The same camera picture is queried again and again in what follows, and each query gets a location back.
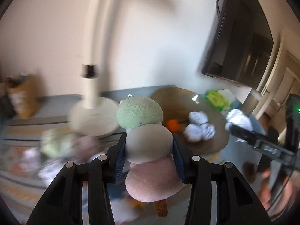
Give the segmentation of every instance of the crumpled white cloth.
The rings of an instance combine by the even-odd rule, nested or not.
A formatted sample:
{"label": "crumpled white cloth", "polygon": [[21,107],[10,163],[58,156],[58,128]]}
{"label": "crumpled white cloth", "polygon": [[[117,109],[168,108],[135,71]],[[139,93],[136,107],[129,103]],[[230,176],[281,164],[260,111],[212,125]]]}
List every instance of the crumpled white cloth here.
{"label": "crumpled white cloth", "polygon": [[231,110],[226,116],[227,123],[225,129],[229,131],[232,125],[237,125],[248,131],[253,131],[251,120],[239,109]]}
{"label": "crumpled white cloth", "polygon": [[38,147],[23,152],[20,166],[26,172],[38,170],[41,167],[41,155]]}
{"label": "crumpled white cloth", "polygon": [[191,123],[201,125],[208,122],[208,117],[204,112],[190,112],[188,118]]}
{"label": "crumpled white cloth", "polygon": [[48,187],[65,164],[66,162],[62,163],[60,160],[50,159],[37,175]]}
{"label": "crumpled white cloth", "polygon": [[184,135],[189,142],[207,141],[211,139],[215,133],[215,126],[208,123],[204,123],[200,126],[189,124],[184,131]]}

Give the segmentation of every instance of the white plush scoop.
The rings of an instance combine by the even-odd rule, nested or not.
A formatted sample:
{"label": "white plush scoop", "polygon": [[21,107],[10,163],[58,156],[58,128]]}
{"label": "white plush scoop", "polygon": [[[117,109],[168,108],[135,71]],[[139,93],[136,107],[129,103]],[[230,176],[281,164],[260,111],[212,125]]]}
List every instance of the white plush scoop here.
{"label": "white plush scoop", "polygon": [[172,153],[173,135],[161,124],[131,129],[126,137],[126,159],[135,164],[152,162]]}

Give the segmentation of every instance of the orange ball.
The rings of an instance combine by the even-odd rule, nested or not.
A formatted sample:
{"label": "orange ball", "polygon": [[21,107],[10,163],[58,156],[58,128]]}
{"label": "orange ball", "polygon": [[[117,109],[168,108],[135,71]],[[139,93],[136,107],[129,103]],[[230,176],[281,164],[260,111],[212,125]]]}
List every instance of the orange ball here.
{"label": "orange ball", "polygon": [[177,133],[179,130],[179,123],[176,119],[170,119],[166,123],[166,128],[171,132],[171,133]]}

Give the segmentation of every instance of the pink stuffed toy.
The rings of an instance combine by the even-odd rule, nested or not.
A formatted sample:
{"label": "pink stuffed toy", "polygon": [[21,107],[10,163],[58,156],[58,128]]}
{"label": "pink stuffed toy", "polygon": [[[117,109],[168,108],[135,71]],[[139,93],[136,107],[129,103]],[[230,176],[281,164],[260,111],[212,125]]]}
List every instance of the pink stuffed toy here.
{"label": "pink stuffed toy", "polygon": [[130,98],[120,103],[117,120],[127,132],[125,152],[131,162],[127,192],[135,200],[154,202],[157,215],[167,216],[165,199],[181,190],[183,183],[171,155],[173,135],[161,124],[160,106],[150,98]]}

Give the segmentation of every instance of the wall-mounted tv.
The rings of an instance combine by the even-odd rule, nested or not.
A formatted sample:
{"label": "wall-mounted tv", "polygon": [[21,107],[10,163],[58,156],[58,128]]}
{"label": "wall-mounted tv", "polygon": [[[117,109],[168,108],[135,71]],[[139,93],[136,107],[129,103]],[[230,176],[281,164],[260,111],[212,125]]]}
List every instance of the wall-mounted tv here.
{"label": "wall-mounted tv", "polygon": [[270,27],[258,0],[224,0],[202,73],[256,89],[272,48]]}

